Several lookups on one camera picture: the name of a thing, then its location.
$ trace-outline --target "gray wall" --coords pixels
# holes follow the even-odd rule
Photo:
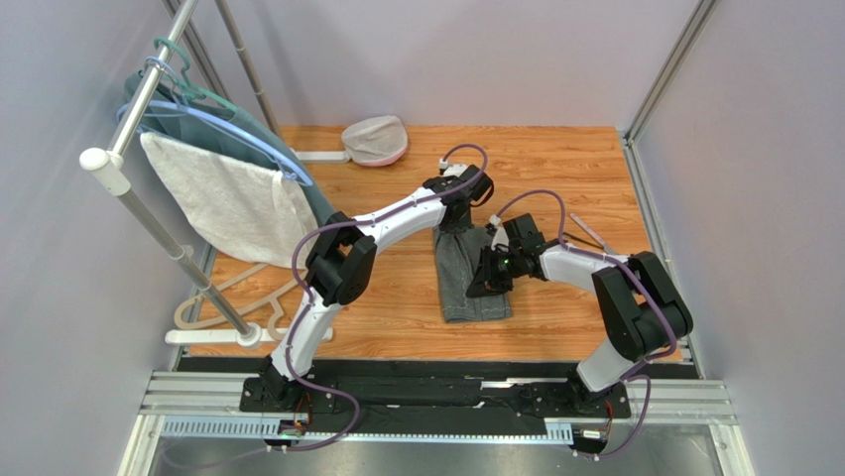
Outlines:
[[[114,474],[189,285],[78,155],[107,145],[122,79],[169,16],[150,0],[7,2],[0,22],[0,474]],[[140,148],[124,171],[201,249]]]
[[[845,4],[723,1],[640,145],[759,474],[842,474]]]
[[[281,124],[627,127],[695,0],[229,2]],[[213,2],[195,17],[258,115]]]

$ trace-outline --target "wooden surface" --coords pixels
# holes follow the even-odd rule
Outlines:
[[[301,151],[341,150],[339,127],[283,129],[286,141]],[[407,196],[437,175],[437,159],[452,146],[472,142],[490,156],[487,174],[496,190],[473,209],[476,225],[510,198],[534,188],[550,188],[620,253],[649,249],[617,133],[612,128],[409,127],[409,152],[378,169],[346,165],[311,166],[329,201],[349,216],[377,210]],[[477,153],[453,156],[480,164]],[[514,205],[504,218],[531,213],[547,239],[557,229],[559,210],[551,197],[535,195]],[[571,220],[566,231],[588,239]],[[221,283],[251,265],[218,254],[212,280]],[[269,267],[224,294],[236,307],[280,287],[290,270]],[[288,325],[302,292],[281,299]],[[595,296],[571,286],[521,278],[510,293],[514,316],[493,322],[445,324],[437,293],[431,233],[394,245],[376,260],[367,292],[343,309],[333,323],[335,338],[317,355],[334,358],[424,358],[490,360],[579,360],[605,338]],[[264,325],[267,306],[246,316]],[[200,318],[217,315],[206,302]],[[192,355],[266,355],[234,345],[193,346]]]

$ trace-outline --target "gray garment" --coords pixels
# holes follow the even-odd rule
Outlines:
[[[463,233],[441,233],[434,228],[437,286],[447,323],[499,320],[512,315],[508,295],[466,296],[481,249],[492,242],[493,237],[485,228],[471,228]]]
[[[138,89],[138,86],[140,85],[140,72],[132,73],[123,83],[126,100],[132,98],[132,95],[135,94],[135,90]],[[174,102],[171,92],[162,84],[159,84],[159,87],[153,94],[153,99]],[[267,143],[267,145],[291,158],[291,160],[296,162],[298,165],[302,166],[291,148],[289,148],[288,145],[279,138],[279,136],[271,132],[270,129],[264,127],[258,119],[245,110],[238,108],[236,111],[230,111],[229,109],[223,107],[209,106],[195,102],[190,103],[190,106],[199,109],[202,112],[219,117],[241,130],[252,134]],[[173,114],[173,111],[156,111],[155,107],[151,107],[150,110],[152,112]],[[193,116],[145,117],[141,123],[150,129],[166,134],[173,139],[182,141],[194,147],[222,154],[239,161],[248,162],[265,169],[273,171],[279,169],[276,164],[270,161],[264,154],[250,148],[249,146],[245,146],[236,139],[232,139],[231,137],[220,133],[217,129]],[[334,213],[334,207],[331,206],[331,203],[328,202],[325,195],[322,194],[322,191],[320,191],[316,184],[303,186],[302,192],[305,194],[305,199],[308,200],[308,204],[316,217],[317,223],[320,225],[325,224],[328,217]]]

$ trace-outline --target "clothes hanger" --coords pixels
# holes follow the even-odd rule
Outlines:
[[[300,164],[295,162],[292,158],[286,156],[281,151],[268,145],[266,142],[244,131],[243,129],[232,125],[226,120],[208,114],[205,111],[190,107],[191,101],[201,100],[207,97],[217,102],[221,106],[225,107],[226,109],[229,109],[231,111],[239,110],[237,106],[227,101],[225,98],[220,97],[219,95],[207,89],[192,84],[187,77],[187,70],[190,68],[190,62],[184,51],[178,45],[165,38],[156,38],[156,40],[154,41],[154,45],[156,46],[156,48],[159,46],[160,43],[168,45],[170,48],[176,51],[177,54],[179,54],[182,58],[184,66],[181,69],[181,77],[176,74],[176,72],[173,70],[172,67],[170,67],[169,64],[164,61],[161,61],[156,57],[147,57],[145,63],[151,63],[154,67],[157,67],[162,71],[163,75],[167,77],[168,80],[171,82],[171,93],[173,98],[177,98],[180,102],[176,103],[153,99],[150,101],[148,108],[154,107],[172,112],[155,113],[148,110],[144,113],[145,117],[156,118],[183,117],[185,115],[192,116],[211,126],[213,129],[217,130],[221,134],[225,134],[229,138],[234,139],[235,141],[240,142],[244,146],[249,147],[266,156],[267,159],[276,164],[279,170],[282,171],[285,179],[296,180],[302,186],[314,185],[313,179],[311,179],[308,172]],[[129,104],[124,104],[120,107],[120,109],[118,109],[118,121],[120,121],[120,118],[126,112],[126,109],[128,107]],[[145,127],[144,125],[139,126],[138,129],[139,131],[152,131],[152,129]]]

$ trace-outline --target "folded gray cloth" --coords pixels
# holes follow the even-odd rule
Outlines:
[[[447,323],[499,320],[512,315],[507,295],[466,296],[481,249],[492,242],[485,228],[470,228],[463,233],[443,233],[434,228],[437,286]]]

